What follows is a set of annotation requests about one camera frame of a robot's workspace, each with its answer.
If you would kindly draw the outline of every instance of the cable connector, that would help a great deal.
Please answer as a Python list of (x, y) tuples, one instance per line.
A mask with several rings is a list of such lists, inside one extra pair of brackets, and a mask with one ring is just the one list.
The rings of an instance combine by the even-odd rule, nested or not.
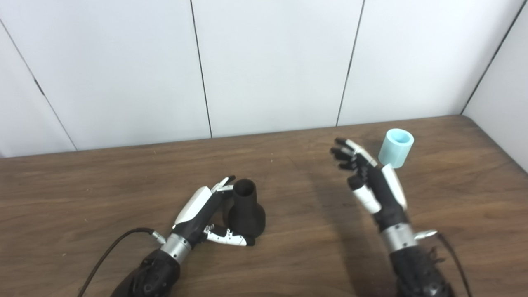
[(159, 234), (156, 231), (152, 232), (151, 236), (154, 237), (156, 241), (161, 245), (164, 245), (165, 243), (167, 243), (167, 240), (165, 239), (165, 237), (163, 237), (161, 234)]
[(433, 229), (432, 230), (427, 230), (427, 231), (422, 231), (422, 232), (417, 232), (417, 233), (414, 234), (414, 239), (415, 240), (422, 240), (424, 238), (436, 235), (436, 233), (438, 233), (438, 231), (433, 230)]

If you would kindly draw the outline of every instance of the black cable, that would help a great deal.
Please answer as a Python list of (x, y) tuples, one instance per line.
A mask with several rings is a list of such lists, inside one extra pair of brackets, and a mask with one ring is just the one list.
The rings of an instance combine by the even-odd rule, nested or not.
[(446, 250), (451, 254), (451, 257), (453, 257), (453, 260), (455, 261), (455, 264), (457, 265), (458, 272), (460, 273), (460, 277), (462, 278), (462, 282), (464, 283), (464, 287), (466, 288), (468, 297), (473, 297), (473, 294), (471, 294), (471, 288), (469, 287), (469, 282), (467, 281), (466, 274), (464, 273), (462, 264), (458, 260), (455, 250), (453, 249), (453, 247), (449, 244), (447, 239), (441, 233), (437, 233), (436, 236), (438, 237), (438, 240), (444, 245)]
[(82, 295), (86, 291), (86, 288), (90, 284), (90, 281), (92, 280), (93, 276), (95, 275), (97, 269), (99, 269), (99, 266), (101, 266), (102, 262), (105, 260), (105, 258), (108, 256), (108, 254), (110, 254), (110, 252), (114, 249), (114, 247), (116, 247), (116, 245), (123, 238), (127, 237), (128, 235), (130, 235), (132, 233), (139, 233), (139, 232), (145, 232), (145, 233), (152, 234), (152, 233), (154, 233), (154, 229), (150, 229), (150, 228), (136, 228), (136, 229), (132, 229), (132, 230), (126, 231), (123, 235), (119, 236), (119, 238), (117, 238), (116, 241), (114, 241), (114, 243), (102, 255), (101, 259), (99, 259), (99, 261), (97, 261), (97, 264), (92, 269), (92, 272), (90, 272), (90, 275), (88, 275), (88, 278), (84, 282), (84, 285), (82, 286), (81, 291), (79, 291), (79, 295), (77, 295), (77, 297), (82, 297)]

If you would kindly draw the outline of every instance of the white wall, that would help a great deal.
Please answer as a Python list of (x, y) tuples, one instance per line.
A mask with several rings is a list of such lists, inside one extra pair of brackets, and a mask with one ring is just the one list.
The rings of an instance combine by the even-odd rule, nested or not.
[(80, 150), (210, 137), (188, 0), (19, 0), (0, 18)]
[(528, 8), (524, 8), (469, 102), (473, 119), (528, 172)]
[(361, 0), (193, 0), (213, 136), (334, 126)]
[(0, 24), (0, 156), (74, 147)]
[(460, 114), (522, 2), (367, 0), (339, 125)]
[(458, 114), (522, 2), (0, 1), (0, 154)]

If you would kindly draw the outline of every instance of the black vase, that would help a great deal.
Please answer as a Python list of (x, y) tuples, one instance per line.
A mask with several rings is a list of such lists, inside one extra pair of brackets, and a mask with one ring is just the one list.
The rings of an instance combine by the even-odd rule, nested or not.
[(266, 213), (257, 203), (257, 187), (248, 179), (233, 185), (234, 206), (229, 211), (229, 228), (243, 236), (256, 238), (266, 227)]

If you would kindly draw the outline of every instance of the panel seam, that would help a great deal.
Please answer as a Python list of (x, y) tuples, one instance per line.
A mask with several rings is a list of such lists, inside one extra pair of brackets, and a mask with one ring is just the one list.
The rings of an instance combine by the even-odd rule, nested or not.
[(354, 57), (354, 51), (356, 49), (357, 35), (360, 32), (361, 17), (363, 16), (363, 8), (365, 8), (365, 0), (361, 4), (360, 18), (357, 20), (356, 35), (354, 36), (354, 44), (352, 45), (352, 53), (350, 54), (350, 61), (348, 62), (348, 70), (346, 71), (345, 85), (343, 87), (343, 94), (341, 95), (341, 103), (339, 104), (339, 111), (337, 112), (337, 120), (335, 126), (339, 124), (339, 117), (341, 116), (341, 108), (343, 107), (343, 100), (345, 98), (346, 85), (348, 83), (348, 76), (350, 75), (350, 67), (352, 66), (352, 58)]
[(512, 23), (510, 24), (510, 27), (508, 28), (508, 30), (506, 31), (506, 34), (504, 34), (504, 36), (502, 37), (502, 40), (500, 42), (500, 44), (498, 45), (497, 49), (495, 50), (495, 53), (493, 53), (493, 56), (491, 58), (491, 60), (489, 61), (488, 65), (486, 66), (486, 69), (484, 69), (484, 72), (482, 73), (482, 75), (480, 76), (477, 84), (475, 85), (475, 88), (473, 89), (473, 91), (471, 92), (471, 95), (469, 95), (469, 98), (467, 99), (466, 101), (466, 104), (464, 104), (464, 107), (462, 108), (462, 111), (460, 112), (460, 115), (464, 114), (464, 111), (466, 110), (469, 102), (471, 101), (471, 99), (473, 99), (473, 95), (475, 94), (475, 92), (477, 91), (478, 87), (480, 86), (480, 83), (482, 82), (482, 80), (484, 79), (484, 77), (486, 76), (486, 73), (488, 72), (489, 70), (489, 67), (491, 66), (491, 64), (493, 63), (493, 60), (495, 60), (495, 57), (497, 56), (499, 50), (501, 49), (502, 47), (502, 44), (504, 43), (504, 41), (506, 40), (506, 38), (508, 37), (509, 33), (510, 33), (510, 30), (513, 28), (513, 25), (515, 24), (515, 22), (517, 21), (517, 18), (519, 17), (519, 15), (521, 14), (521, 11), (523, 10), (524, 8), (524, 5), (526, 4), (528, 0), (524, 0), (523, 4), (521, 5), (521, 8), (519, 9), (519, 11), (517, 12), (517, 14), (515, 15), (515, 17), (513, 18), (513, 21)]
[(200, 75), (202, 76), (203, 97), (205, 99), (205, 110), (207, 111), (207, 122), (209, 123), (209, 134), (211, 135), (211, 138), (213, 138), (213, 129), (211, 128), (211, 117), (209, 116), (209, 104), (207, 102), (207, 93), (205, 92), (205, 81), (203, 79), (202, 57), (200, 55), (200, 45), (198, 44), (198, 34), (196, 32), (196, 20), (194, 19), (193, 0), (189, 0), (189, 2), (191, 3), (191, 14), (193, 16), (194, 38), (196, 39), (196, 50), (198, 52), (198, 63), (200, 64)]
[(48, 103), (48, 106), (50, 107), (51, 111), (53, 112), (53, 114), (54, 114), (55, 117), (57, 118), (57, 121), (58, 121), (59, 124), (61, 125), (62, 130), (64, 131), (64, 133), (66, 133), (66, 136), (67, 136), (68, 139), (70, 140), (71, 145), (73, 145), (73, 148), (74, 148), (76, 151), (78, 151), (77, 146), (75, 145), (75, 143), (74, 143), (73, 140), (71, 139), (71, 136), (70, 136), (70, 134), (68, 133), (68, 131), (66, 130), (66, 127), (64, 126), (64, 124), (62, 123), (61, 119), (60, 119), (59, 116), (57, 115), (57, 112), (56, 112), (55, 109), (53, 108), (53, 105), (51, 105), (51, 102), (48, 100), (48, 97), (46, 96), (46, 94), (44, 94), (44, 91), (42, 90), (41, 85), (40, 85), (39, 82), (37, 81), (35, 75), (33, 74), (33, 71), (31, 71), (31, 68), (30, 68), (30, 66), (27, 64), (26, 59), (24, 59), (24, 56), (22, 56), (22, 53), (20, 52), (20, 49), (16, 46), (15, 40), (13, 39), (13, 37), (11, 36), (11, 34), (9, 33), (9, 30), (7, 30), (7, 27), (5, 26), (5, 24), (4, 24), (4, 22), (2, 21), (1, 18), (0, 18), (0, 24), (2, 25), (2, 27), (3, 27), (4, 30), (5, 30), (5, 32), (7, 33), (7, 36), (9, 36), (9, 39), (11, 40), (11, 43), (13, 44), (13, 46), (14, 46), (15, 49), (16, 49), (16, 51), (18, 52), (18, 55), (20, 56), (20, 58), (22, 59), (22, 61), (24, 61), (24, 64), (26, 65), (27, 70), (29, 71), (29, 73), (31, 74), (31, 77), (33, 78), (33, 82), (37, 85), (37, 88), (39, 89), (40, 93), (42, 94), (42, 96), (44, 97), (44, 99), (46, 100), (46, 102)]

